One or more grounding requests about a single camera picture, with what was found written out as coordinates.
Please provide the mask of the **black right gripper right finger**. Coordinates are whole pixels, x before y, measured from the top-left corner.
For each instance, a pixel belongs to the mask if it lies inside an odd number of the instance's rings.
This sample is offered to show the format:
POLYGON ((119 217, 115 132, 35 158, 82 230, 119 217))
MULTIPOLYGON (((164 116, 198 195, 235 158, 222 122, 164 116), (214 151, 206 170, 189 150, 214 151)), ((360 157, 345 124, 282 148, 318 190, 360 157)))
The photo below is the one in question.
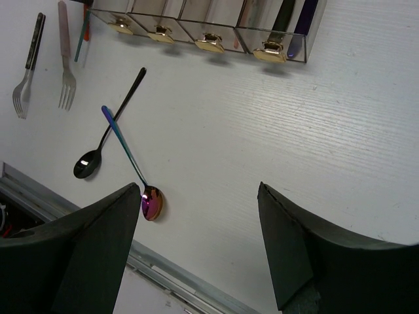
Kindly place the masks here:
POLYGON ((282 313, 417 313, 418 246, 347 230, 267 184, 257 195, 282 313))

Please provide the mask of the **iridescent rainbow spoon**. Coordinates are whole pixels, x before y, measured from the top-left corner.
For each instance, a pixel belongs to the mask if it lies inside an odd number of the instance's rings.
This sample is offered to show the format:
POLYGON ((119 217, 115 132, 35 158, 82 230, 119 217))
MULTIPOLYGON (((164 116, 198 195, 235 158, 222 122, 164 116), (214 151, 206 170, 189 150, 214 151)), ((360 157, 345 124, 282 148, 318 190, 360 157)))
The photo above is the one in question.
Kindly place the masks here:
POLYGON ((144 189, 143 189, 143 192, 141 193, 141 210, 142 210, 143 216, 148 221, 154 221, 160 216, 162 212, 163 205, 164 205, 163 194, 157 187, 149 185, 147 181, 145 180, 145 178, 143 177, 141 170, 128 147, 128 144, 126 143, 122 135, 122 132, 114 116, 112 115, 112 112, 105 105, 101 106, 101 111, 104 117, 106 118, 106 120, 108 121, 109 126, 111 127, 116 137, 118 138, 137 176, 139 177, 140 181, 143 183, 144 189))

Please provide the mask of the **black spoon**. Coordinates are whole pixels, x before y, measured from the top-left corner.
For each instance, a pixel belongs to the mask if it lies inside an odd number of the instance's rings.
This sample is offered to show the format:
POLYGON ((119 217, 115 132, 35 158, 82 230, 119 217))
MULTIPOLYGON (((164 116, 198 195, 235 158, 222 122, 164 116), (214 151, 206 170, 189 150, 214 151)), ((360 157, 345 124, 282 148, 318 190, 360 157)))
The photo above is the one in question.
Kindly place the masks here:
MULTIPOLYGON (((124 98, 124 101, 122 102, 121 106, 118 108, 116 114, 114 115, 115 118, 118 118, 122 114, 123 110, 125 109, 127 104, 130 102, 132 96, 134 95, 135 91, 139 87, 141 81, 144 79, 146 73, 147 73, 147 69, 145 67, 142 67, 139 70, 139 73, 133 85, 129 89, 126 97, 124 98)), ((93 175, 96 170, 99 169, 101 165, 101 151, 110 130, 111 130, 111 127, 108 126, 101 137, 98 147, 95 150, 91 150, 83 154, 79 158, 79 160, 76 162, 73 168, 73 175, 77 179, 87 179, 89 176, 93 175)))

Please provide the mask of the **fork with dark patterned handle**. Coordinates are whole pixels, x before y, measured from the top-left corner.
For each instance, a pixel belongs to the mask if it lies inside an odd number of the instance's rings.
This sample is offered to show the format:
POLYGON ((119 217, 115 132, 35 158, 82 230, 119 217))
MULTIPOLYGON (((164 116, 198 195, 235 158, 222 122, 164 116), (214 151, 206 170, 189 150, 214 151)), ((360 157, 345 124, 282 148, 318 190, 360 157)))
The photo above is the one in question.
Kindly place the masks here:
POLYGON ((12 103, 14 105, 17 117, 21 119, 26 119, 27 117, 27 110, 31 96, 31 83, 37 63, 45 20, 46 16, 42 12, 38 13, 25 65, 26 71, 22 81, 14 88, 12 92, 12 103))

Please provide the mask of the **black knife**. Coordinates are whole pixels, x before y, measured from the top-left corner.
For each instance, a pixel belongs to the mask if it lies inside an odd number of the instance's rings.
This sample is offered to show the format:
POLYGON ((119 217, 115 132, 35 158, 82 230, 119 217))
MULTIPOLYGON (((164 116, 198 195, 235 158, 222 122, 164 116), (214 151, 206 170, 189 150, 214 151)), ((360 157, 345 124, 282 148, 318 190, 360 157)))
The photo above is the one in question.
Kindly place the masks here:
POLYGON ((287 31, 294 7, 295 0, 283 0, 268 41, 276 43, 280 43, 282 41, 284 36, 283 33, 287 31))

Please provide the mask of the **purple iridescent knife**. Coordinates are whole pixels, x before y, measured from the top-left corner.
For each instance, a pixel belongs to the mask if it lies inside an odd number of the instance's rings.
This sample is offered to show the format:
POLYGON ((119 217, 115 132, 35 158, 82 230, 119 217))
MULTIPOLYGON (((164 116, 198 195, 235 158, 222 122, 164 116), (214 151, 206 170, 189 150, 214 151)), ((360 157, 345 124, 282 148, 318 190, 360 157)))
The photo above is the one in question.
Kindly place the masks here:
POLYGON ((302 10, 295 26, 294 34, 287 50, 287 57, 289 59, 295 59, 302 49, 303 39, 307 36, 314 14, 316 12, 318 0, 305 0, 302 6, 302 10))

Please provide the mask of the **green chopstick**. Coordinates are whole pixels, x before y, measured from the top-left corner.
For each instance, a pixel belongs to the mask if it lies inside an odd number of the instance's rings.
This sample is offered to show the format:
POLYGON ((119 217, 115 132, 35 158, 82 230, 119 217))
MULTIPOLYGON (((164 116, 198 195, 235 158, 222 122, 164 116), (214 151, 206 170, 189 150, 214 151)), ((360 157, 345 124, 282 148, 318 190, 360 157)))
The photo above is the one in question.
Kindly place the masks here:
POLYGON ((79 41, 78 41, 78 44, 77 44, 77 49, 76 49, 76 53, 75 53, 74 62, 78 62, 78 60, 79 60, 79 55, 80 55, 82 43, 84 41, 84 36, 85 36, 86 30, 88 28, 89 19, 90 19, 90 11, 89 11, 88 7, 84 7, 84 20, 83 20, 83 24, 82 24, 81 33, 80 33, 80 36, 79 36, 79 41))

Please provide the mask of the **clear four-compartment utensil organizer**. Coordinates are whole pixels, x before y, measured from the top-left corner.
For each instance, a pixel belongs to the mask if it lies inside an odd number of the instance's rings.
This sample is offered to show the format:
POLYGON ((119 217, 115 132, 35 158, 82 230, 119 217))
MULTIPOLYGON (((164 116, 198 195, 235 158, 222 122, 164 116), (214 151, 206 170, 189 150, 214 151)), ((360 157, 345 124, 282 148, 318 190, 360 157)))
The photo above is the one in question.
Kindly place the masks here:
POLYGON ((287 57, 304 1, 295 1, 280 43, 268 41, 283 1, 91 1, 89 11, 111 29, 158 43, 190 43, 206 52, 251 54, 270 63, 306 63, 326 1, 318 1, 310 30, 295 59, 287 57), (234 49, 234 37, 239 49, 234 49))

